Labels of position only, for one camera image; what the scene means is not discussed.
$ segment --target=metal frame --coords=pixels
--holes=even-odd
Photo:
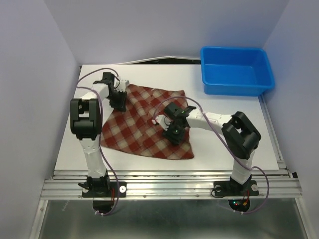
[[[283,161],[264,97],[260,96],[259,101],[273,147],[278,153],[279,170],[266,170],[271,188],[269,198],[295,198],[307,237],[316,238],[302,199],[299,180],[292,178]],[[259,186],[260,196],[257,198],[264,198],[267,191],[266,180],[259,171],[253,171],[252,174]],[[48,200],[87,200],[81,197],[82,190],[77,185],[86,179],[86,175],[85,170],[55,170],[52,178],[44,182],[30,235],[31,239],[38,238],[40,235]],[[121,200],[214,200],[210,196],[213,182],[229,179],[231,171],[122,170],[117,171],[117,175],[119,180],[128,183],[127,197]]]

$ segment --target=white enclosure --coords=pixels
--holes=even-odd
[[[203,45],[264,47],[265,95],[283,157],[319,225],[317,0],[10,0],[0,2],[0,238],[27,238],[50,177],[79,66]]]

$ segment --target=screw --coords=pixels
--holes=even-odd
[[[120,192],[121,192],[121,193],[126,192],[126,187],[125,187],[125,186],[121,186],[121,187],[120,187]]]
[[[217,193],[219,193],[221,191],[221,186],[217,184],[214,189]]]
[[[254,191],[254,192],[257,192],[258,191],[258,186],[256,184],[253,184],[251,185],[251,189]]]

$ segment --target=wire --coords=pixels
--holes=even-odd
[[[95,73],[95,72],[103,71],[103,70],[113,71],[113,72],[116,74],[115,78],[119,81],[119,84],[117,85],[117,87],[118,87],[118,86],[120,85],[120,83],[121,83],[121,81],[120,81],[120,79],[119,79],[119,73],[118,73],[116,70],[114,70],[114,69],[112,69],[112,68],[109,68],[109,67],[100,68],[100,69],[97,69],[97,70],[95,70],[95,71],[92,71],[92,72],[90,72],[90,73],[88,73],[88,74],[82,76],[82,77],[79,79],[79,81],[78,81],[78,85],[79,85],[80,81],[82,81],[84,78],[88,77],[89,75],[92,75],[92,74]]]
[[[96,94],[96,97],[98,98],[98,101],[99,101],[99,107],[100,107],[101,116],[102,116],[102,121],[103,121],[102,100],[101,100],[99,94],[98,94],[95,90],[93,90],[93,89],[91,89],[91,88],[89,88],[89,87],[79,86],[79,87],[77,87],[77,89],[86,89],[86,90],[92,91],[94,94]],[[102,155],[102,158],[103,158],[104,162],[108,165],[108,167],[110,168],[110,170],[112,171],[112,173],[113,173],[113,175],[114,175],[114,177],[115,177],[116,186],[117,186],[117,188],[118,188],[118,190],[117,190],[117,198],[116,198],[116,201],[115,201],[115,203],[114,203],[112,209],[111,209],[108,213],[103,213],[103,214],[102,214],[102,213],[99,213],[99,212],[96,213],[96,214],[99,214],[99,215],[101,215],[101,216],[109,216],[110,214],[113,214],[113,212],[114,212],[114,210],[115,210],[115,208],[116,208],[116,206],[117,206],[117,204],[118,204],[118,202],[119,202],[119,197],[120,197],[120,182],[119,182],[119,178],[118,178],[118,176],[116,175],[114,169],[111,167],[111,165],[110,165],[109,162],[107,161],[107,159],[106,159],[106,157],[105,157],[105,155],[104,155],[104,153],[103,153],[103,151],[102,151],[102,148],[101,148],[101,134],[100,134],[100,136],[99,136],[99,148],[100,148],[100,152],[101,152],[101,155]]]
[[[193,100],[193,99],[190,98],[190,97],[186,97],[186,96],[174,96],[174,97],[167,98],[167,99],[163,100],[162,102],[160,102],[160,103],[156,106],[155,111],[154,111],[154,114],[153,114],[153,119],[155,120],[155,118],[156,118],[156,116],[157,116],[156,113],[157,113],[159,107],[160,107],[164,102],[169,101],[169,100],[172,100],[172,99],[176,99],[176,98],[188,99],[188,100],[194,102],[194,103],[198,106],[198,108],[200,109],[201,113],[203,114],[203,117],[204,117],[205,120],[207,121],[209,127],[212,129],[212,131],[216,134],[216,136],[219,138],[219,140],[223,143],[223,145],[225,146],[225,148],[228,150],[228,152],[230,153],[230,155],[235,159],[235,161],[236,161],[241,167],[243,167],[244,169],[249,170],[249,171],[252,171],[254,168],[256,168],[256,169],[258,169],[259,171],[261,171],[261,173],[264,175],[264,177],[265,177],[265,179],[266,179],[266,183],[267,183],[267,194],[266,194],[266,197],[265,197],[264,201],[262,202],[262,204],[261,204],[260,206],[258,206],[256,209],[251,210],[251,211],[249,211],[249,212],[244,212],[244,213],[243,213],[243,212],[240,212],[240,213],[241,213],[241,214],[251,214],[251,213],[254,213],[254,212],[260,210],[260,209],[264,206],[264,204],[266,203],[266,201],[268,200],[268,197],[269,197],[270,186],[269,186],[269,179],[268,179],[266,173],[265,173],[260,167],[258,167],[258,166],[253,166],[253,167],[251,167],[251,168],[248,168],[248,167],[246,167],[244,164],[242,164],[242,163],[239,161],[239,159],[238,159],[238,158],[234,155],[234,153],[230,150],[230,148],[228,147],[227,143],[226,143],[226,142],[223,140],[223,138],[219,135],[219,133],[217,132],[217,130],[215,129],[215,127],[213,126],[213,124],[209,121],[208,117],[206,116],[206,114],[205,114],[205,112],[204,112],[202,106],[199,104],[199,102],[197,102],[196,100]]]

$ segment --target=checkered towel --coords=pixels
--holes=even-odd
[[[173,146],[161,134],[163,129],[153,125],[155,107],[173,96],[185,96],[184,91],[166,91],[136,85],[127,87],[126,112],[113,111],[102,128],[101,145],[125,153],[163,159],[194,158],[189,132],[179,146]],[[178,106],[187,107],[186,99],[173,99]],[[158,114],[170,103],[163,103]]]

